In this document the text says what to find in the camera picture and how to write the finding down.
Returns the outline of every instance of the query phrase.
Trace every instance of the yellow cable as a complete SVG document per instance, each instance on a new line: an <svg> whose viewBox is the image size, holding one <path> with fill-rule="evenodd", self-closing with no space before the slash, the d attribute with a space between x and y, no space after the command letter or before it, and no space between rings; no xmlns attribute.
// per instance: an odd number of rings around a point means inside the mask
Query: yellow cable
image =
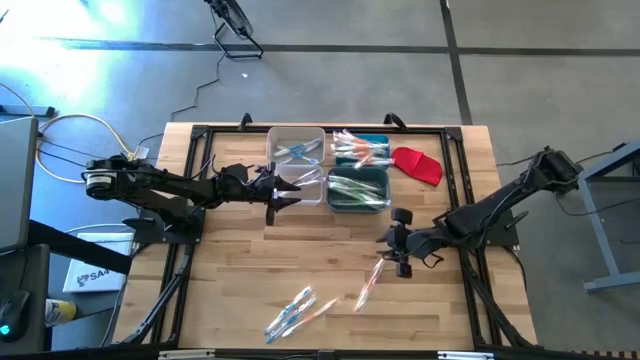
<svg viewBox="0 0 640 360"><path fill-rule="evenodd" d="M95 121L98 121L99 123L101 123L102 125L106 126L107 129L109 129L109 131L111 131L111 133L113 134L113 136L116 138L116 140L118 140L118 143L120 143L120 146L122 147L122 149L125 151L125 153L127 154L127 158L129 160L133 160L135 157L135 153L131 152L129 150L129 148L127 148L127 145L125 145L124 141L122 141L122 138L120 138L120 135L118 135L118 133L113 129L113 127L111 127L111 125L109 125L109 123L107 123L106 121L100 119L99 117L93 116L93 115L88 115L88 114L66 114L66 115L60 115L58 117L55 117L49 121L47 121L46 123L40 125L40 127L38 128L40 130L40 132L42 134L44 134L44 132L51 126L53 125L53 123L55 123L56 121L62 120L62 119L68 119L68 118L74 118L74 117L84 117L84 118L89 118ZM40 149L40 142L38 142L38 146L36 147L36 149ZM40 161L40 152L36 151L36 162L38 163L38 165L42 168L42 170L44 170L44 172L46 172L47 174L51 175L52 177L58 179L58 180L62 180L68 183L72 183L72 184L84 184L84 181L82 180L74 180L74 179L67 179L64 178L62 176L58 176L54 173L51 172L51 170L47 169L43 164L42 161Z"/></svg>

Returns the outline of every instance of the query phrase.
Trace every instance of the green container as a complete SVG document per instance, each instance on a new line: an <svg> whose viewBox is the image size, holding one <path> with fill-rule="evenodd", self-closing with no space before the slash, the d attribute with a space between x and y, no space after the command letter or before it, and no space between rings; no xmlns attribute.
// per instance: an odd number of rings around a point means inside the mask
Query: green container
<svg viewBox="0 0 640 360"><path fill-rule="evenodd" d="M391 186L389 185L389 175L387 172L378 167L363 167L359 170L356 170L351 167L337 167L329 170L329 175L343 176L349 179L358 180L358 181L366 181L378 184L383 189L386 189L384 194L385 200L391 200ZM372 208L367 205L357 205L357 206L344 206L344 205L333 205L334 200L352 200L353 198L341 194L337 191L333 191L329 189L327 185L327 205L329 208L335 212L352 212L352 213L369 213L375 214L384 210L385 208Z"/></svg>

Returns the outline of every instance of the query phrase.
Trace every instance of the white cable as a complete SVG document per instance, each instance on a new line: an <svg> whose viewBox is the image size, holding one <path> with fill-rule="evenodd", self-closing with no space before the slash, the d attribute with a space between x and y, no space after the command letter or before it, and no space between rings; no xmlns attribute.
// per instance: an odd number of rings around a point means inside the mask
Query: white cable
<svg viewBox="0 0 640 360"><path fill-rule="evenodd" d="M29 109L29 113L31 114L32 118L35 118L35 114L33 113L33 109L31 109L31 106L29 106L29 104L22 98L22 96L18 95L18 93L16 93L15 91L13 91L11 88L9 88L7 85L0 83L0 86L2 86L3 88L9 90L9 92L11 92L13 95L15 95L18 99L20 99L20 101L22 101L22 103L27 107L27 109ZM93 116L93 115L88 115L88 114L67 114L67 115L60 115L60 116L56 116L55 118L45 122L44 124L40 125L38 127L38 130L40 131L40 133L42 133L44 135L44 132L51 126L53 125L53 123L55 123L56 121L60 121L62 119L68 119L68 118L74 118L74 117L84 117L84 118L89 118L92 120L95 120L99 123L101 123L102 125L104 125L107 129L109 129L109 131L111 131L111 133L113 134L113 136L116 138L116 140L118 141L118 143L120 144L120 146L122 147L122 149L124 150L124 152L127 154L127 158L129 160L133 160L136 156L137 153L137 149L136 152L132 152L131 150L129 150L129 148L127 147L127 145L125 145L124 141L122 141L122 138L120 137L120 135L118 135L118 133L113 129L113 127L111 127L111 125L109 125L108 122L100 119L99 117ZM68 179L59 175L54 174L53 172L51 172L51 170L49 170L47 167L44 166L44 164L42 164L42 161L40 160L40 152L37 151L40 149L40 142L37 143L36 145L36 162L38 163L38 165L42 168L42 170L44 170L44 172L46 172L47 174L51 175L52 177L58 179L58 180L62 180L65 182L69 182L72 184L84 184L84 181L82 180L74 180L74 179Z"/></svg>
<svg viewBox="0 0 640 360"><path fill-rule="evenodd" d="M120 138L120 135L118 135L118 133L113 129L113 127L111 127L111 125L109 125L109 123L107 123L106 121L100 119L99 117L93 116L93 115L88 115L88 114L67 114L67 115L60 115L57 116L49 121L47 121L46 123L40 125L40 127L38 128L40 130L40 132L44 135L44 132L56 121L62 120L62 119L68 119L68 118L73 118L73 117L84 117L84 118L89 118L95 121L98 121L99 123L101 123L102 125L106 126L107 129L109 129L109 131L111 131L111 133L113 134L113 136L116 138L116 140L118 140L118 143L120 143L120 146L122 147L122 149L125 151L125 153L127 154L127 158L129 160L133 160L134 157L136 156L135 153L131 152L131 150L129 150L129 148L127 148L127 146L125 145L124 141L122 141L122 138ZM37 149L40 149L40 142L38 142L37 145ZM44 170L44 172L46 172L47 174L51 175L52 177L58 179L58 180L62 180L65 182L69 182L72 184L84 184L84 181L82 180L74 180L74 179L67 179L61 176L58 176L54 173L51 172L51 170L47 169L43 164L42 161L40 161L40 152L36 151L36 162L38 163L38 165L40 165L40 167L42 168L42 170Z"/></svg>
<svg viewBox="0 0 640 360"><path fill-rule="evenodd" d="M65 234L84 230L84 229L93 229L93 228L99 228L99 227L115 227L115 226L127 226L127 225L125 224L93 224L93 225L78 226L77 228L73 228L71 230L65 231Z"/></svg>

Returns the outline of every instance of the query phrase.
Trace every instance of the computer mouse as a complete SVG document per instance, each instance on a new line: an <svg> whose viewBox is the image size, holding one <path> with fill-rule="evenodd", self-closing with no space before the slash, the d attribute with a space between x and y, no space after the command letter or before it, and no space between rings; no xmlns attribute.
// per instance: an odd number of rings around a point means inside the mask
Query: computer mouse
<svg viewBox="0 0 640 360"><path fill-rule="evenodd" d="M0 305L0 340L16 341L27 330L29 292L18 290L7 296Z"/></svg>

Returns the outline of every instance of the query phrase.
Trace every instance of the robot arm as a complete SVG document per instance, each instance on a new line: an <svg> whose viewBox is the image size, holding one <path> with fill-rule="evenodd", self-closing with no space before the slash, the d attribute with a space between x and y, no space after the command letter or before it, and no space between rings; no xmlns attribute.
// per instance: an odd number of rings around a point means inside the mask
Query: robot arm
<svg viewBox="0 0 640 360"><path fill-rule="evenodd" d="M533 156L529 167L518 178L475 204L452 209L434 219L435 226L409 230L412 213L393 209L394 224L379 240L390 250L383 256L397 261L398 276L411 277L408 257L425 259L445 247L477 248L484 244L487 231L500 215L532 194L546 190L565 194L577 187L582 171L562 151L546 147Z"/></svg>
<svg viewBox="0 0 640 360"><path fill-rule="evenodd" d="M166 225L176 228L196 225L194 208L215 209L223 202L261 202L267 205L267 225L272 225L279 210L300 199L274 196L275 190L297 191L299 187L274 175L275 164L260 168L249 181L248 167L242 164L222 168L210 179L195 180L158 170L152 165L122 155L92 160L82 173L87 195L98 200L120 200L157 213ZM156 191L176 195L167 198ZM188 206L186 200L193 202Z"/></svg>

